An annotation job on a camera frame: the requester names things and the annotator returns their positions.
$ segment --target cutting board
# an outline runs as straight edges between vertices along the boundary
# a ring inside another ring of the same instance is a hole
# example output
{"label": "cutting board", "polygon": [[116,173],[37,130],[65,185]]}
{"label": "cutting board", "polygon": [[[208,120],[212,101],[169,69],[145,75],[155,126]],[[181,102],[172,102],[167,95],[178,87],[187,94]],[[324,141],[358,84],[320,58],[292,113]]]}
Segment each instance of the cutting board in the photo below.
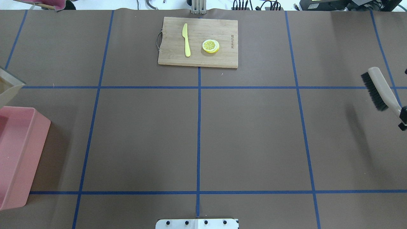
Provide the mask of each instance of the cutting board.
{"label": "cutting board", "polygon": [[[185,56],[185,41],[182,37],[185,23],[188,24],[190,57]],[[207,39],[217,40],[219,51],[205,52],[202,43]],[[237,68],[238,56],[237,20],[164,17],[159,64]]]}

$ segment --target black bristles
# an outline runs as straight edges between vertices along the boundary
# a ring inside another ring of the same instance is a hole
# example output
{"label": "black bristles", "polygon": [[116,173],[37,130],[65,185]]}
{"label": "black bristles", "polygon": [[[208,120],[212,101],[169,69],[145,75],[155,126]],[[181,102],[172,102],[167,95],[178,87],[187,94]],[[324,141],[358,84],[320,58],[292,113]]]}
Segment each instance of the black bristles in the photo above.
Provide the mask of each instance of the black bristles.
{"label": "black bristles", "polygon": [[380,96],[379,92],[376,89],[372,79],[369,76],[369,73],[364,73],[362,75],[362,80],[365,83],[366,88],[369,90],[370,97],[376,108],[379,111],[384,111],[389,108],[386,103],[383,101],[382,97]]}

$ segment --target pink bin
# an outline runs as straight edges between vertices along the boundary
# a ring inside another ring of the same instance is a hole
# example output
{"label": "pink bin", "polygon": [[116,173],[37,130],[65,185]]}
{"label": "pink bin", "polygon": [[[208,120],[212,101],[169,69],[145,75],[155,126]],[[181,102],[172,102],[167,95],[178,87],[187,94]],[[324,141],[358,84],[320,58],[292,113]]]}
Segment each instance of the pink bin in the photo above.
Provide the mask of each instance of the pink bin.
{"label": "pink bin", "polygon": [[0,211],[27,203],[50,124],[34,108],[0,109]]}

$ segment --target cleaning brush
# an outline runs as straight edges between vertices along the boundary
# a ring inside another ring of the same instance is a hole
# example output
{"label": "cleaning brush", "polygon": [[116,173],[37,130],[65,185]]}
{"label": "cleaning brush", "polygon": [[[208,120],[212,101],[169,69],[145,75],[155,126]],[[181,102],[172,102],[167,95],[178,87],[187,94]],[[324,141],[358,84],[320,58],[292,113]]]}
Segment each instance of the cleaning brush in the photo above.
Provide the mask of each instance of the cleaning brush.
{"label": "cleaning brush", "polygon": [[368,69],[368,72],[362,75],[362,80],[369,90],[370,97],[379,111],[390,109],[401,119],[402,123],[398,126],[401,130],[407,129],[407,106],[401,108],[396,97],[387,84],[383,74],[378,67]]}

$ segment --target gray table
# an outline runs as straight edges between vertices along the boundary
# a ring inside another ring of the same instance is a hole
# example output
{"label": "gray table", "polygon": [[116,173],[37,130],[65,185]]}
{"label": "gray table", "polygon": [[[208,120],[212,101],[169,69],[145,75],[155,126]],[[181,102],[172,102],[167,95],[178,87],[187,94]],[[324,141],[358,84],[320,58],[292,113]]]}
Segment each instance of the gray table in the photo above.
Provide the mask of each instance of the gray table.
{"label": "gray table", "polygon": [[0,12],[0,65],[27,83],[10,105],[52,121],[0,228],[406,227],[407,135],[360,74],[379,67],[407,105],[407,14],[210,10],[239,20],[236,70],[158,65],[164,16],[194,17]]}

